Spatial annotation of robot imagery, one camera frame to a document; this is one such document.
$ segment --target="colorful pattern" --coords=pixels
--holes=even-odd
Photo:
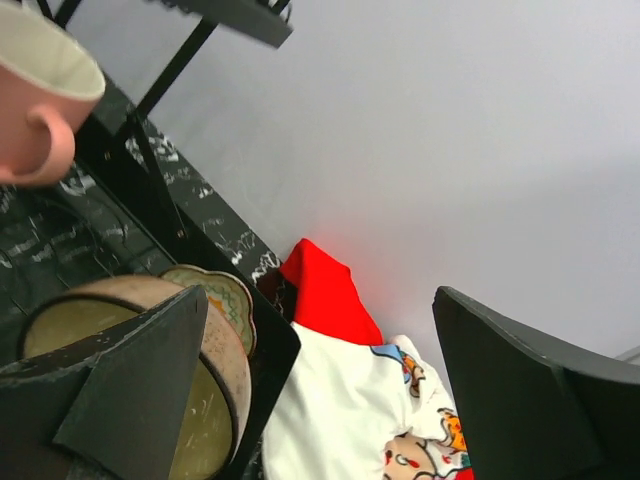
[[[409,384],[409,393],[412,397],[420,396],[420,382],[424,380],[424,370],[413,357],[403,352],[394,344],[378,345],[371,348],[371,353],[378,357],[387,357],[402,365],[404,383]]]
[[[439,412],[446,439],[438,442],[405,433],[387,442],[383,480],[473,478],[460,419],[451,409]]]
[[[161,278],[183,287],[202,286],[209,303],[233,326],[247,355],[253,353],[256,343],[253,303],[249,291],[238,278],[225,272],[201,271],[189,265],[175,266]]]

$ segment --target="black marble table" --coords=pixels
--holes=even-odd
[[[132,107],[109,82],[95,114],[115,133]],[[176,204],[197,222],[244,280],[261,285],[276,309],[291,320],[295,289],[277,273],[280,260],[164,134],[150,122],[145,129]],[[141,162],[135,142],[127,146]],[[15,360],[24,319],[43,301],[104,276],[158,274],[170,264],[81,166],[74,166],[53,189],[0,188],[0,365]],[[259,450],[244,480],[262,478]],[[78,463],[69,474],[73,478],[109,477]]]

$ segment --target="red cloth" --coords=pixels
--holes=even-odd
[[[473,470],[471,470],[470,468],[467,468],[466,470],[462,470],[460,472],[458,472],[458,474],[456,475],[456,480],[474,480],[475,477],[473,476]]]
[[[298,324],[358,345],[384,344],[380,329],[360,302],[349,267],[310,240],[298,242],[280,273],[298,287]]]

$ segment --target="mug handle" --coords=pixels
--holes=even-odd
[[[35,172],[15,175],[8,169],[0,170],[0,183],[20,186],[49,185],[61,180],[71,168],[76,141],[71,127],[60,113],[49,105],[38,105],[27,114],[31,125],[43,125],[49,130],[49,155]]]

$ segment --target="ceramic bowl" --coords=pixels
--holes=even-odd
[[[60,348],[124,322],[182,290],[146,275],[83,285],[36,312],[24,335],[23,357]],[[209,308],[170,480],[212,478],[232,458],[251,403],[244,348],[226,319]]]
[[[226,272],[209,272],[192,265],[176,265],[160,275],[160,278],[183,287],[200,285],[207,298],[240,337],[247,356],[256,347],[256,327],[253,323],[251,293],[242,281]]]

